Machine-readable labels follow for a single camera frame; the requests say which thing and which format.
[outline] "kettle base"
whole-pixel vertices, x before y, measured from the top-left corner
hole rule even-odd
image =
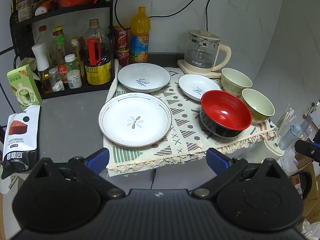
[[[199,68],[187,63],[184,59],[177,62],[178,66],[185,74],[196,74],[207,78],[221,78],[221,73],[213,72],[210,68]]]

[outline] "water in kettle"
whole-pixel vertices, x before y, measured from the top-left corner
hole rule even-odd
[[[195,67],[212,68],[214,59],[213,55],[204,51],[189,49],[184,54],[184,60]]]

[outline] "cake picture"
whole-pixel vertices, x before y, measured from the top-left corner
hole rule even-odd
[[[10,124],[9,135],[13,134],[24,134],[27,132],[28,125],[23,122],[14,120]]]

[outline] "kettle lid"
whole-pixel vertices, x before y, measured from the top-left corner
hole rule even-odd
[[[221,38],[217,35],[214,35],[211,32],[203,31],[203,30],[188,30],[188,33],[200,38],[204,38],[206,40],[212,40],[215,42],[220,42]]]

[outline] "large sauce bottle with red handle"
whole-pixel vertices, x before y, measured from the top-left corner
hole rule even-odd
[[[91,85],[101,85],[112,78],[110,42],[106,32],[100,27],[99,19],[89,21],[89,30],[84,35],[84,66],[87,81]]]

